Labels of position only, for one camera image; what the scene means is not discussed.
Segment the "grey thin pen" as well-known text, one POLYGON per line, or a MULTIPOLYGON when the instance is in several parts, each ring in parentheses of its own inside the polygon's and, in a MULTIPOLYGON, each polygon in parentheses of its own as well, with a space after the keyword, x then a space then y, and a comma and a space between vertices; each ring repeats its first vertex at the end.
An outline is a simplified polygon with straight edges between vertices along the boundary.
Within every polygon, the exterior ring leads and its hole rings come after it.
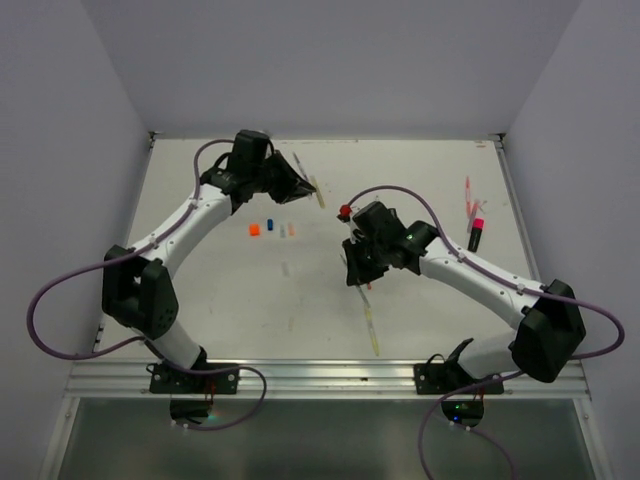
POLYGON ((305 171, 305 169, 304 169, 304 167, 303 167, 303 165, 302 165, 302 163, 301 163, 301 161, 300 161, 299 156, 298 156, 295 152, 292 152, 292 153, 293 153, 293 157, 294 157, 294 160, 295 160, 295 162, 296 162, 296 165, 298 166, 298 168, 299 168, 299 170, 300 170, 300 172, 301 172, 302 176, 303 176, 304 178, 307 178, 306 171, 305 171))

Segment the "yellow pen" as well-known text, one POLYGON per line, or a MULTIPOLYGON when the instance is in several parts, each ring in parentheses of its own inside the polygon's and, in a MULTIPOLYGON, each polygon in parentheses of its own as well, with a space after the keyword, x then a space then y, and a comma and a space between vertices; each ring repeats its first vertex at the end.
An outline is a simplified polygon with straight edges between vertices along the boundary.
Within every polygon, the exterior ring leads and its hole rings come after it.
POLYGON ((310 182, 313 185, 314 189, 315 189, 315 196, 317 198, 318 204, 320 206, 321 209, 325 209, 326 208, 326 203, 324 201, 324 197, 320 188, 320 185, 317 181, 317 179, 315 178, 315 176, 310 176, 310 182))
POLYGON ((378 357, 380 355, 380 349, 379 349, 376 331, 373 324, 373 316, 372 316, 372 310, 370 306, 366 306, 366 305, 364 306, 364 315, 365 315, 365 321, 366 321, 372 349, 373 349, 374 355, 378 357))

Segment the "orange highlighter cap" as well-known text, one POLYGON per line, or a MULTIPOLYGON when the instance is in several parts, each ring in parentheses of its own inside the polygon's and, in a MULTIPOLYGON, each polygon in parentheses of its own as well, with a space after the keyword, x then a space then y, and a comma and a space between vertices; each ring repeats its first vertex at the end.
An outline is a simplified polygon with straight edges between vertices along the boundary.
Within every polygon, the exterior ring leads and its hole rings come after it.
POLYGON ((251 224, 249 226, 249 235, 252 237, 259 236, 261 234, 260 226, 258 224, 251 224))

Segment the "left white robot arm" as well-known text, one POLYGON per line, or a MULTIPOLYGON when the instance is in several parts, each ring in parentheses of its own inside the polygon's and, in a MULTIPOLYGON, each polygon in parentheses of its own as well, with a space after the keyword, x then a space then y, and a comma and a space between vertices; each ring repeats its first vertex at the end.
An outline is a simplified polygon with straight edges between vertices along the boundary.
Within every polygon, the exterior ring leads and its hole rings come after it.
POLYGON ((105 255, 102 310, 140 334, 148 348, 174 369, 185 392, 201 390, 208 379, 206 352, 178 321, 173 278, 195 247, 254 195, 266 193, 286 204, 315 193, 259 131, 241 130, 206 171, 196 170, 185 202, 158 228, 129 248, 105 255))

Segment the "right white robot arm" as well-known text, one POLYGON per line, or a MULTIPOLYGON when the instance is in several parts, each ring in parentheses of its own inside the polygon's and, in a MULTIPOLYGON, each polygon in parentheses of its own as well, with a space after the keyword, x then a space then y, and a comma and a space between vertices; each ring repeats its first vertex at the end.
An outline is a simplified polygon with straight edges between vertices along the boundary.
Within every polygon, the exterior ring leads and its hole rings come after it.
POLYGON ((392 208, 374 201, 355 211, 341 206, 350 228, 342 247, 349 286, 370 284, 390 268, 439 281, 484 306, 510 328, 484 340, 462 341, 440 364, 422 373, 440 392, 468 392, 496 374, 521 371, 552 383, 586 335, 572 288, 555 280, 545 286, 515 277, 462 249, 424 221, 405 226, 392 208))

